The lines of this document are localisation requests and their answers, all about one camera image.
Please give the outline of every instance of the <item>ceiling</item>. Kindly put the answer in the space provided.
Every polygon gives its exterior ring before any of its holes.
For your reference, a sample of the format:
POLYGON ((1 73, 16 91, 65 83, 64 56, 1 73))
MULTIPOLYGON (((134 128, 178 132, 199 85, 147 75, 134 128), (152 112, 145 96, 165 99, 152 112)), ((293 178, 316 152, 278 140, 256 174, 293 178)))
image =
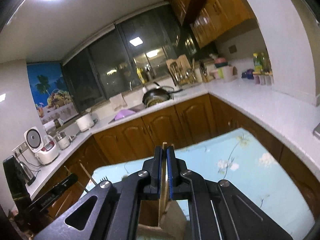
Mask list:
POLYGON ((0 63, 61 60, 113 21, 163 0, 26 0, 0 33, 0 63))

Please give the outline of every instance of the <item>table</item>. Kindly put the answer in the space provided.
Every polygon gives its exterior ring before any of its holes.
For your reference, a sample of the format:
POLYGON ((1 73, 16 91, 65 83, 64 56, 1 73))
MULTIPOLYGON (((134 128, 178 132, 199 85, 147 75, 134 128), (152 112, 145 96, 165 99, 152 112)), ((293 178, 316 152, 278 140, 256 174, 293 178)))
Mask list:
MULTIPOLYGON (((294 240, 302 240, 314 225, 313 215, 298 188, 248 131, 240 128, 175 153, 177 158, 186 161, 188 169, 204 179, 231 181, 294 240)), ((106 176, 116 183, 122 176, 141 170, 147 159, 100 167, 92 177, 100 182, 106 176)), ((87 190, 93 187, 91 181, 86 186, 87 190)), ((189 220, 187 201, 178 202, 189 220)))

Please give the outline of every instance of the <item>silver screw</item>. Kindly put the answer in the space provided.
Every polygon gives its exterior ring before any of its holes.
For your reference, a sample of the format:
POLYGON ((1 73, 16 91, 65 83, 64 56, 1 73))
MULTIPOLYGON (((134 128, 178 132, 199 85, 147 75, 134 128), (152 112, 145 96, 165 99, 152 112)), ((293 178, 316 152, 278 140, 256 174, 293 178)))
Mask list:
POLYGON ((138 172, 138 176, 139 176, 139 177, 142 177, 142 178, 143 178, 143 177, 146 177, 146 176, 148 176, 148 172, 147 172, 147 171, 139 171, 139 172, 138 172))
POLYGON ((222 179, 220 180, 220 186, 222 187, 229 187, 230 186, 230 182, 226 179, 222 179))
POLYGON ((101 188, 107 188, 109 186, 110 186, 110 182, 107 181, 107 180, 100 182, 100 187, 101 188))
POLYGON ((182 175, 184 175, 184 176, 190 176, 191 174, 192 174, 192 171, 191 170, 185 170, 185 171, 183 171, 183 172, 181 172, 182 173, 182 175))

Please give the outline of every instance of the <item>wall outlet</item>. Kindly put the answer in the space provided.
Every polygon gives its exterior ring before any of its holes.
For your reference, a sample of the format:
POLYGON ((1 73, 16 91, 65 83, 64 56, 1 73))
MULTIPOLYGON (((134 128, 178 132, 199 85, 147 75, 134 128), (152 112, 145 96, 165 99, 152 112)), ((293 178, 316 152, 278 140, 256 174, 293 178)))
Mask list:
POLYGON ((16 156, 16 154, 17 154, 17 157, 19 157, 21 155, 21 153, 23 153, 27 149, 28 149, 27 143, 23 142, 12 151, 12 154, 13 154, 13 156, 16 156))

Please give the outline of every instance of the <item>cloth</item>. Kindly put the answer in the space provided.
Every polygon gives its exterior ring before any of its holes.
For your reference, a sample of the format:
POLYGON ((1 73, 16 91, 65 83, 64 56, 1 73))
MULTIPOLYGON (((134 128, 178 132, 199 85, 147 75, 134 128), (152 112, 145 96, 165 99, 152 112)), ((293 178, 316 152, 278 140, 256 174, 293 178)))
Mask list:
POLYGON ((117 94, 109 98, 113 111, 117 111, 121 107, 126 107, 127 103, 124 101, 122 94, 117 94))

